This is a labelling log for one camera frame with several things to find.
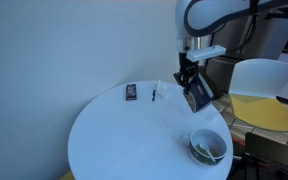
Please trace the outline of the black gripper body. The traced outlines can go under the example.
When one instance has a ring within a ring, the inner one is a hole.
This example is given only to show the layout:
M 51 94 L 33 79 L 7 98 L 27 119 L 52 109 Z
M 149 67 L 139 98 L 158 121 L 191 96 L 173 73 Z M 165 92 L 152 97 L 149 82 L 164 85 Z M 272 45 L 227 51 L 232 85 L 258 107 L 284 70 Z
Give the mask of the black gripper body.
M 189 60 L 186 53 L 179 54 L 179 64 L 179 74 L 181 80 L 189 80 L 191 77 L 194 76 L 198 69 L 198 64 Z

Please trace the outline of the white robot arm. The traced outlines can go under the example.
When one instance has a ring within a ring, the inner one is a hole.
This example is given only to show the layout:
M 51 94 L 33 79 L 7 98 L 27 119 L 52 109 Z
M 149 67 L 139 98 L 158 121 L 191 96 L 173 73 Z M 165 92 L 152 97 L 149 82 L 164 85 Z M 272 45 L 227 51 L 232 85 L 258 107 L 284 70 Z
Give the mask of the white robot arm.
M 214 34 L 230 21 L 246 16 L 277 9 L 288 18 L 288 0 L 177 0 L 175 26 L 177 30 L 177 51 L 180 70 L 174 74 L 177 83 L 187 94 L 191 90 L 191 77 L 197 73 L 197 66 L 187 58 L 191 46 L 186 43 L 197 37 Z

